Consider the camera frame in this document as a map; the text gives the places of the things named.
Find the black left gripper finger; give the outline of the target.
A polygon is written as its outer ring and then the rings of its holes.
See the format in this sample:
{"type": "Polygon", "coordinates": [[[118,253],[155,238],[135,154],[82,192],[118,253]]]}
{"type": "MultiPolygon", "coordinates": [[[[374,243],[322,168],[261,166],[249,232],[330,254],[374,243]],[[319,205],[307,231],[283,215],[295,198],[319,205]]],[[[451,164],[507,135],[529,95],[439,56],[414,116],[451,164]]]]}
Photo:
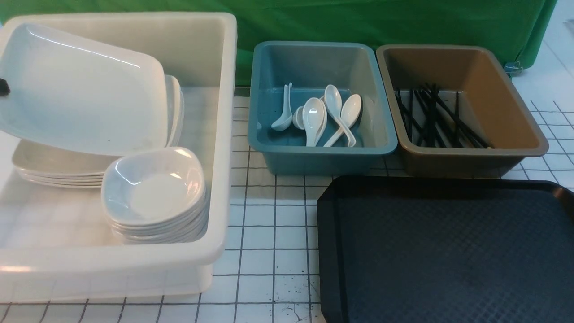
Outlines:
{"type": "Polygon", "coordinates": [[[8,82],[5,79],[0,79],[0,96],[8,96],[8,94],[10,94],[8,82]]]}

